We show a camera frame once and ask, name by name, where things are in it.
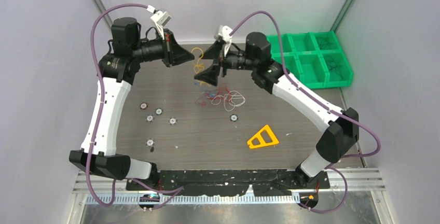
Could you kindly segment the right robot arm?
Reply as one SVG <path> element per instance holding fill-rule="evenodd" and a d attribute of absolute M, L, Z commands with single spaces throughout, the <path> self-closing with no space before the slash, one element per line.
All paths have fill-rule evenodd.
<path fill-rule="evenodd" d="M 210 85 L 218 84 L 219 76 L 229 69 L 251 71 L 254 83 L 295 107 L 322 133 L 315 150 L 295 169 L 296 181 L 303 188 L 311 187 L 317 175 L 337 163 L 359 140 L 359 115 L 353 108 L 343 110 L 322 99 L 307 88 L 282 64 L 271 57 L 271 44 L 265 34 L 251 32 L 246 36 L 243 51 L 226 51 L 221 37 L 204 52 L 212 65 L 194 78 Z"/>

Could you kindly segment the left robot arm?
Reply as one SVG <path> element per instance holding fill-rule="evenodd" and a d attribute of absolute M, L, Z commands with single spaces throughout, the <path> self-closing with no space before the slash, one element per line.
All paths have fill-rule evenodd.
<path fill-rule="evenodd" d="M 143 62 L 161 60 L 171 67 L 192 61 L 194 55 L 181 47 L 171 30 L 156 32 L 154 39 L 141 38 L 141 25 L 135 18 L 113 22 L 109 51 L 98 62 L 102 82 L 87 135 L 79 150 L 72 150 L 69 161 L 91 175 L 123 180 L 139 179 L 147 190 L 159 183 L 157 166 L 128 155 L 117 154 L 116 142 L 120 117 L 136 73 Z"/>

